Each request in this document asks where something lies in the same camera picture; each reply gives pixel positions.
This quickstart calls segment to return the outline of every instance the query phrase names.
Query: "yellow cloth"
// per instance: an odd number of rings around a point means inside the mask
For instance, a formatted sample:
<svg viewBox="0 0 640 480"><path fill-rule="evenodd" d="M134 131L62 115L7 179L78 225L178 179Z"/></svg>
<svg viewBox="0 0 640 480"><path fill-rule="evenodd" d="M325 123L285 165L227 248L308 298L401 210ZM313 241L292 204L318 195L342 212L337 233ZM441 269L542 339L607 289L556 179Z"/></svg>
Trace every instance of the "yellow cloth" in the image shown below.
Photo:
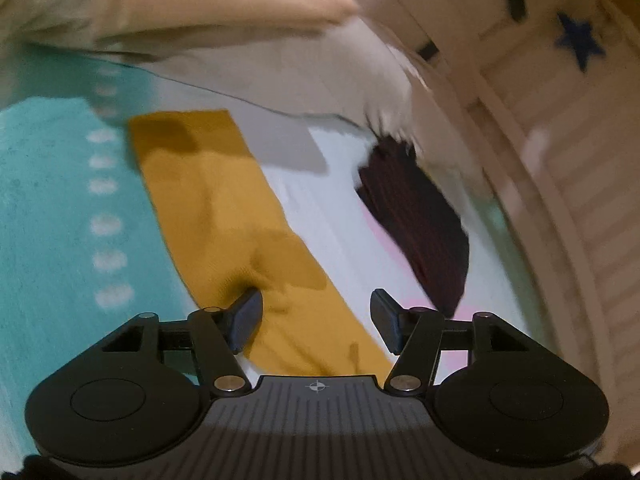
<svg viewBox="0 0 640 480"><path fill-rule="evenodd" d="M245 351L278 375L375 374L391 363L304 242L226 110L129 121L162 234L199 307L227 307L249 286L264 317Z"/></svg>

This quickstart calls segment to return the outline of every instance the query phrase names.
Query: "wooden crib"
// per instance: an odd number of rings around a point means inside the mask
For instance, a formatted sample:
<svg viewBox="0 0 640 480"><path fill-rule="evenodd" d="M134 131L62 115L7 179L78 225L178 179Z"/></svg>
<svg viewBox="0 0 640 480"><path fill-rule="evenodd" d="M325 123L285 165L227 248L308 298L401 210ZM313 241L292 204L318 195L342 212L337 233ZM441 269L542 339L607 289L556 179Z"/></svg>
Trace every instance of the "wooden crib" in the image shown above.
<svg viewBox="0 0 640 480"><path fill-rule="evenodd" d="M608 0L360 1L409 47L440 50L559 351L609 399L600 458L624 456L640 446L637 31ZM590 19L607 51L586 74L554 47L559 9Z"/></svg>

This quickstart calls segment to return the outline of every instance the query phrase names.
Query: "white dot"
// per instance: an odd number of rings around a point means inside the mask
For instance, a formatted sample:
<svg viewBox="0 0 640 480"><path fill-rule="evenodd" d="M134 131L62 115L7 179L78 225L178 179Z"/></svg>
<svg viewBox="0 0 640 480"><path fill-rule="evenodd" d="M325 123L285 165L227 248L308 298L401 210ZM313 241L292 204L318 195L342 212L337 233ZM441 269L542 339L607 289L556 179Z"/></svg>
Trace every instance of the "white dot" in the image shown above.
<svg viewBox="0 0 640 480"><path fill-rule="evenodd" d="M98 272L115 272L127 266L127 255L122 251L99 251L93 257L94 268Z"/></svg>
<svg viewBox="0 0 640 480"><path fill-rule="evenodd" d="M113 119L118 114L118 111L113 106L97 106L94 108L94 112L103 119Z"/></svg>
<svg viewBox="0 0 640 480"><path fill-rule="evenodd" d="M114 77L120 73L120 67L117 65L102 65L98 69L98 74L105 75L107 77Z"/></svg>
<svg viewBox="0 0 640 480"><path fill-rule="evenodd" d="M88 187L94 195L112 195L118 190L118 183L112 178L92 178Z"/></svg>
<svg viewBox="0 0 640 480"><path fill-rule="evenodd" d="M114 85L96 85L94 92L100 97L113 97L118 93L118 88Z"/></svg>
<svg viewBox="0 0 640 480"><path fill-rule="evenodd" d="M86 136L86 140L95 144L103 144L104 142L114 142L118 137L116 132L111 128L100 128L93 130Z"/></svg>
<svg viewBox="0 0 640 480"><path fill-rule="evenodd" d="M91 218L91 232L96 236L111 236L122 231L122 220L116 215L103 213Z"/></svg>
<svg viewBox="0 0 640 480"><path fill-rule="evenodd" d="M123 306L133 299L133 288L128 283L109 285L94 294L95 303L103 308Z"/></svg>
<svg viewBox="0 0 640 480"><path fill-rule="evenodd" d="M110 170L116 165L116 159L111 155L92 155L89 167L93 170Z"/></svg>

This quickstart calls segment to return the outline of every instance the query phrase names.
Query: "blue star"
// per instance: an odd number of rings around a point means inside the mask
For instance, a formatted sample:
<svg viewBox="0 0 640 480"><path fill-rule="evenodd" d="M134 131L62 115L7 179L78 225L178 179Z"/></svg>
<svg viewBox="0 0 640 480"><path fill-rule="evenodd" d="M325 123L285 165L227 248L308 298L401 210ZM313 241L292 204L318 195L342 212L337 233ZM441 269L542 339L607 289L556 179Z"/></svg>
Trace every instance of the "blue star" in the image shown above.
<svg viewBox="0 0 640 480"><path fill-rule="evenodd" d="M604 49L596 43L596 40L591 35L591 23L576 22L564 12L558 12L558 18L562 23L562 28L564 28L564 34L556 41L556 46L572 48L580 70L586 72L590 54L606 55Z"/></svg>

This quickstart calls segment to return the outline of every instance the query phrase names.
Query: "teal fabric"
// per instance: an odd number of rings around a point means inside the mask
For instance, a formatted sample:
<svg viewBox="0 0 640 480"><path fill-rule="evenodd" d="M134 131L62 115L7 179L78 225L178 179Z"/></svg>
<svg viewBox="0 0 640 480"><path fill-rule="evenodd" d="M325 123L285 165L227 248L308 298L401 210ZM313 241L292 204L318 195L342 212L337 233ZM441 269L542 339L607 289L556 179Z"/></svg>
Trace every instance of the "teal fabric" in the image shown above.
<svg viewBox="0 0 640 480"><path fill-rule="evenodd" d="M190 300L126 148L124 121L148 111L152 76L121 67L105 98L107 62L38 48L14 68L17 104L0 112L0 426L24 455L39 381L139 312L183 319ZM118 111L109 123L92 110L103 105ZM95 179L117 190L96 194Z"/></svg>

